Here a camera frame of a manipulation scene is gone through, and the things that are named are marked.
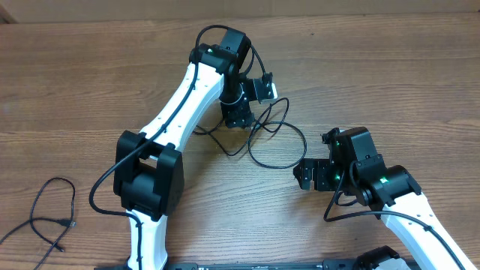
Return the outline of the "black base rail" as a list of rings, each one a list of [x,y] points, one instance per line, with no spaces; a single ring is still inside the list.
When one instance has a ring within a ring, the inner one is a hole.
[[[201,265],[193,262],[167,263],[167,270],[351,270],[355,259],[325,259],[322,262],[276,262]]]

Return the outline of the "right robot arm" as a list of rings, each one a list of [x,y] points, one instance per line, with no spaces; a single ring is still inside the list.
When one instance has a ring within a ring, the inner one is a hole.
[[[293,169],[301,189],[353,196],[364,211],[338,220],[373,215],[411,253],[420,269],[474,269],[474,264],[445,230],[419,183],[400,165],[387,167],[366,127],[334,128],[322,135],[326,159],[304,158]]]

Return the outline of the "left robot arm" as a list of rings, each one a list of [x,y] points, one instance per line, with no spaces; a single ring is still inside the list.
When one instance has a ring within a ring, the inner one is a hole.
[[[247,128],[254,123],[250,103],[277,98],[271,73],[249,79],[240,71],[248,53],[257,55],[247,35],[233,28],[219,44],[197,42],[166,106],[139,133],[125,131],[119,137],[113,192],[130,221],[126,269],[166,266],[167,219],[185,186],[182,152],[206,110],[220,101],[222,123]]]

